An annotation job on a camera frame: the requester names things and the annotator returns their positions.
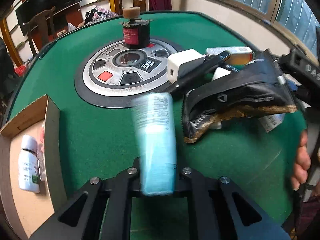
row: small motor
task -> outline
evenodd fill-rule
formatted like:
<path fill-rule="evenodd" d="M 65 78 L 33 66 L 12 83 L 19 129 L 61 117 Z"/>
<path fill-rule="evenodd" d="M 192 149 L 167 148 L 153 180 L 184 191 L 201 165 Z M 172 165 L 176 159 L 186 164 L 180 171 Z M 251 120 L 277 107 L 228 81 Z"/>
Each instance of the small motor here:
<path fill-rule="evenodd" d="M 126 47 L 128 49 L 142 49 L 148 46 L 150 43 L 150 20 L 139 18 L 140 7 L 124 8 L 123 17 L 129 19 L 128 22 L 121 22 Z"/>

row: red plastic bag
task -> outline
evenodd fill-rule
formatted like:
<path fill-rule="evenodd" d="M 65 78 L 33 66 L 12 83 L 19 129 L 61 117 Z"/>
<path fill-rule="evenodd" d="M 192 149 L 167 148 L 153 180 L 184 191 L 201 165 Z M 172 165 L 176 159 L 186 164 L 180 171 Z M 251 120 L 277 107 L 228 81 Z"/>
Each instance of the red plastic bag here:
<path fill-rule="evenodd" d="M 27 70 L 27 67 L 25 65 L 21 65 L 20 67 L 17 67 L 14 69 L 15 73 L 19 76 L 22 77 Z"/>

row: red label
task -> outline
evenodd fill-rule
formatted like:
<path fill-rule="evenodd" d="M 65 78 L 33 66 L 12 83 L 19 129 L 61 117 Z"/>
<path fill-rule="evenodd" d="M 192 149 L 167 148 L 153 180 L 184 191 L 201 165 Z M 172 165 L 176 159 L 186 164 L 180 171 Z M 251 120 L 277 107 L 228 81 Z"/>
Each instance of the red label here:
<path fill-rule="evenodd" d="M 125 29 L 123 28 L 124 42 L 130 45 L 138 45 L 138 29 Z"/>

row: cardboard flap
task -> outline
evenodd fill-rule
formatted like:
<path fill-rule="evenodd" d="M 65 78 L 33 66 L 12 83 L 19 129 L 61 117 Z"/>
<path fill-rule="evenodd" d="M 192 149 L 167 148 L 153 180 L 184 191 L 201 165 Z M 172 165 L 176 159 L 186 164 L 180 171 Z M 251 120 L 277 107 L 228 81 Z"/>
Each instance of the cardboard flap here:
<path fill-rule="evenodd" d="M 43 95 L 36 101 L 22 109 L 13 117 L 0 131 L 0 133 L 10 139 L 21 131 L 45 118 L 45 111 L 48 95 Z"/>

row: patterned cloth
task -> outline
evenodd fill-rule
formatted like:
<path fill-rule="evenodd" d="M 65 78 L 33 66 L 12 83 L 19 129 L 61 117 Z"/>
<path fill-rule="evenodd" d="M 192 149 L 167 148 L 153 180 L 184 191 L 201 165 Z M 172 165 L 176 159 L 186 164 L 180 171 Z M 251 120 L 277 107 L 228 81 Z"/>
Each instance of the patterned cloth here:
<path fill-rule="evenodd" d="M 298 240 L 320 239 L 320 197 L 311 197 L 301 208 L 300 223 L 296 228 Z"/>
<path fill-rule="evenodd" d="M 105 8 L 96 6 L 91 11 L 86 12 L 84 24 L 91 24 L 115 16 L 118 16 L 118 14 Z"/>

